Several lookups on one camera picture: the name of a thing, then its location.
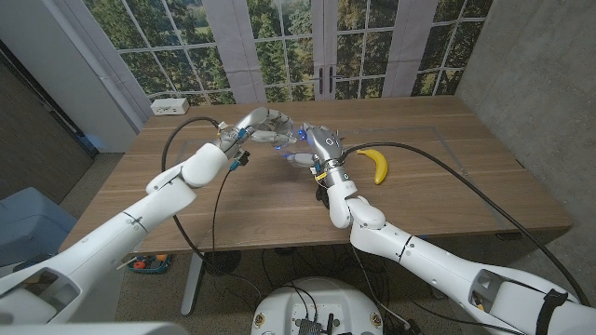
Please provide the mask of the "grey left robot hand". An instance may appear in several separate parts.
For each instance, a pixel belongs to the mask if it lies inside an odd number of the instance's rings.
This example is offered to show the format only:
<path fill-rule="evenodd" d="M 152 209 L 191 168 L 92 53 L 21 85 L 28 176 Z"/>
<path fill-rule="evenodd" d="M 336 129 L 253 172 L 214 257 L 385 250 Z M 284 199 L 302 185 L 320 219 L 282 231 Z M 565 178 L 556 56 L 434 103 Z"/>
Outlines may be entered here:
<path fill-rule="evenodd" d="M 293 121 L 284 113 L 266 107 L 252 110 L 234 125 L 234 130 L 244 131 L 249 140 L 274 147 L 285 147 L 298 141 Z"/>

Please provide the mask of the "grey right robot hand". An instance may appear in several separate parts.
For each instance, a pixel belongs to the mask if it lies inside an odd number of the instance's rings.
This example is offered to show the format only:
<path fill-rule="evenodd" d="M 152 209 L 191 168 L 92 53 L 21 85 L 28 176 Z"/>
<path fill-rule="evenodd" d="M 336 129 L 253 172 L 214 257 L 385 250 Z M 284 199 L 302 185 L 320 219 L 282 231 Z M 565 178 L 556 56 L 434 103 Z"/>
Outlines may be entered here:
<path fill-rule="evenodd" d="M 298 141 L 283 148 L 282 156 L 300 168 L 323 166 L 343 152 L 340 138 L 324 126 L 303 123 L 295 132 Z"/>

